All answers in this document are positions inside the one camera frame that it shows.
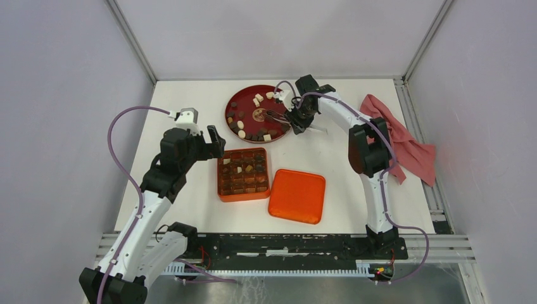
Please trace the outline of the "metal tongs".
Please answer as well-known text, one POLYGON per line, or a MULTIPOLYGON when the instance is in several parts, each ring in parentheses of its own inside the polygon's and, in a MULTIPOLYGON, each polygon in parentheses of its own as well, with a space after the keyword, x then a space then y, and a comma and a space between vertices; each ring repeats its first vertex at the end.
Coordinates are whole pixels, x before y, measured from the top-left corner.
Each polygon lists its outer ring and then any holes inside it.
MULTIPOLYGON (((282 124, 284 127, 287 127, 289 130, 291 129, 294 130, 293 125, 287 120, 287 118, 283 114, 277 113, 273 110, 263 110, 262 115, 265 117, 266 120, 273 120, 275 122, 282 124)), ((328 130, 326 128, 319 127, 313 124, 311 124, 309 127, 306 127, 303 130, 300 130, 300 132, 303 133, 306 130, 328 134, 328 130)))

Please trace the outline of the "round red tray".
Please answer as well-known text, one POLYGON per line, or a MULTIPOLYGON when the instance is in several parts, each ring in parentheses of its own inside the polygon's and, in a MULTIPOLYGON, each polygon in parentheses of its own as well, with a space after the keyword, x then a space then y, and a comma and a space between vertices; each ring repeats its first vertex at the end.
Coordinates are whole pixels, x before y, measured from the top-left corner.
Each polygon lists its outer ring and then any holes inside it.
POLYGON ((262 115, 263 110, 273 110, 284 114, 286 109, 276 103, 275 99, 267 99, 267 92, 274 92, 272 85, 253 85, 236 92, 227 102, 224 110, 224 119, 231 132, 247 143, 264 144, 274 142, 290 133, 287 127, 273 120, 266 120, 262 115), (261 94, 264 100, 257 108, 253 99, 256 94, 261 94), (244 123, 244 129, 239 129, 237 122, 244 123))

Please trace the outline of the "orange chocolate box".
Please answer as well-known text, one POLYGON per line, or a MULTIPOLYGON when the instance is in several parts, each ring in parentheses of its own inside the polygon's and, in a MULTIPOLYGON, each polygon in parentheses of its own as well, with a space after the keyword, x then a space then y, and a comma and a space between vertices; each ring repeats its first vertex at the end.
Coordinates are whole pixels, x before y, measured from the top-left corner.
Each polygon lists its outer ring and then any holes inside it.
POLYGON ((262 200, 270 196, 270 174, 267 151, 263 148, 233 149, 224 152, 217 163, 217 194, 224 203, 238 201, 262 200), (223 159, 231 162, 223 164, 223 159), (252 172, 246 172, 248 165, 253 166, 252 172), (263 165, 264 172, 256 170, 263 165))

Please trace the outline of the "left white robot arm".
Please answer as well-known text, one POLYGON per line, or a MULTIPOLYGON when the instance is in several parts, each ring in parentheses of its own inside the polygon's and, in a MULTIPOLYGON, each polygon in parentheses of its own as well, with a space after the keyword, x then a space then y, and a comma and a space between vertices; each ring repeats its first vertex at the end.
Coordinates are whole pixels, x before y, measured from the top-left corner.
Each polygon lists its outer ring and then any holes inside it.
POLYGON ((198 161, 222 158, 225 139, 213 125, 202 132, 179 127, 164 132, 160 152, 138 187, 139 202, 124 229, 94 269, 85 268, 79 283, 89 303, 144 303, 161 273, 179 256, 191 258, 199 250, 195 227, 175 222, 162 240, 147 249, 156 226, 186 185, 186 174, 198 161))

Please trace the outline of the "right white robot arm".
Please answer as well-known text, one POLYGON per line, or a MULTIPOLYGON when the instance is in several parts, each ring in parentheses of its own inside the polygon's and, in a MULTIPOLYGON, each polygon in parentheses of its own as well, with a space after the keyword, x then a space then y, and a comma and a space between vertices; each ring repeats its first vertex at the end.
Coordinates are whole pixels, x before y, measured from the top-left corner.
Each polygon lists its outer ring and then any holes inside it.
POLYGON ((315 115, 326 115, 348 136, 348 161, 360 176, 367 205, 365 248, 382 258, 398 239, 398 228, 389 215, 387 174, 394 149, 385 119, 372 118, 343 101, 333 86, 319 85, 312 75, 300 77, 289 90, 274 90, 286 110, 284 117, 295 134, 309 128, 315 115))

